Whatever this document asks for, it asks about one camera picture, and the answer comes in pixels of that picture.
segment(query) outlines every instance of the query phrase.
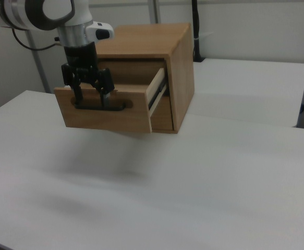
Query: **white wall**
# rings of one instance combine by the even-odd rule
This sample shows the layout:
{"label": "white wall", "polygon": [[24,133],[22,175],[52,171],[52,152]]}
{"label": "white wall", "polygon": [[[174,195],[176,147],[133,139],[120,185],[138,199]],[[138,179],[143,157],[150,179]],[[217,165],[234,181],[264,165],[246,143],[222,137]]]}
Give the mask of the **white wall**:
{"label": "white wall", "polygon": [[[17,35],[28,44],[24,32]],[[25,90],[44,92],[32,54],[15,41],[10,29],[0,28],[0,107]]]}
{"label": "white wall", "polygon": [[[90,10],[94,21],[109,23],[113,28],[122,24],[150,23],[147,4],[138,6],[92,7]],[[36,45],[42,47],[52,44],[54,42],[53,38],[58,36],[58,34],[56,31],[33,31],[32,36]],[[64,86],[61,71],[61,65],[67,62],[64,49],[62,47],[51,48],[39,52],[39,56],[51,90],[57,86]]]}
{"label": "white wall", "polygon": [[[160,13],[162,22],[192,19],[191,5],[161,5]],[[213,32],[201,41],[203,56],[304,63],[304,3],[202,4],[199,15],[200,32]]]}

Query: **open drawer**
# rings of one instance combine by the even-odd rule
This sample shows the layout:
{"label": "open drawer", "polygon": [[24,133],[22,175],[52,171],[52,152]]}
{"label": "open drawer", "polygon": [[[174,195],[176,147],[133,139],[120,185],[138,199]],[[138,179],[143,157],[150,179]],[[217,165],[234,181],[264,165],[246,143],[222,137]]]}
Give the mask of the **open drawer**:
{"label": "open drawer", "polygon": [[[125,104],[121,111],[76,109],[70,88],[55,88],[65,124],[72,128],[112,131],[156,132],[173,130],[170,97],[163,61],[106,60],[99,68],[109,68],[115,85],[110,106]],[[100,95],[89,84],[81,84],[83,106],[100,106]]]}

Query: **table surface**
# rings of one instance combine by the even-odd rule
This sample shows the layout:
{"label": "table surface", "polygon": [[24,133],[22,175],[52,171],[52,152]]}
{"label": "table surface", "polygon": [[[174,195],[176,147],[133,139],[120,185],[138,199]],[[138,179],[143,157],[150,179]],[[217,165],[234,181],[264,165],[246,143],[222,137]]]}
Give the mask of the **table surface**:
{"label": "table surface", "polygon": [[178,134],[66,128],[54,95],[0,108],[12,249],[304,249],[304,129],[187,114]]}
{"label": "table surface", "polygon": [[297,125],[304,64],[205,59],[194,64],[194,80],[189,114]]}

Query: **wooden box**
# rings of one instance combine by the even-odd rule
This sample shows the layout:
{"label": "wooden box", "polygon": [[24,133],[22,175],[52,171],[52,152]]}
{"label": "wooden box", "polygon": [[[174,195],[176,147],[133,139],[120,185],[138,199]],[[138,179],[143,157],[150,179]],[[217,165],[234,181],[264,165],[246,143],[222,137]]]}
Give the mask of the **wooden box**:
{"label": "wooden box", "polygon": [[[56,88],[67,127],[131,132],[177,133],[194,93],[190,24],[120,26],[115,38],[96,45],[99,68],[115,84],[110,102],[122,111],[74,108],[74,93]],[[161,90],[160,84],[167,84]],[[100,102],[97,90],[81,84],[83,96]]]}

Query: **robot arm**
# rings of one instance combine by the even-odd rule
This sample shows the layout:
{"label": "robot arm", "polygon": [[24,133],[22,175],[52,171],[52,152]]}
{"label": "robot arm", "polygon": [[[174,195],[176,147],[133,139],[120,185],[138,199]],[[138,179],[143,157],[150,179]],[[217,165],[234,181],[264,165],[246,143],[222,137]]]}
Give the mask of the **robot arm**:
{"label": "robot arm", "polygon": [[62,65],[64,83],[76,97],[76,108],[83,100],[81,82],[96,88],[106,109],[107,97],[114,89],[110,71],[99,70],[95,43],[114,37],[107,23],[94,22],[89,0],[0,0],[0,26],[18,30],[57,29],[67,62]]}

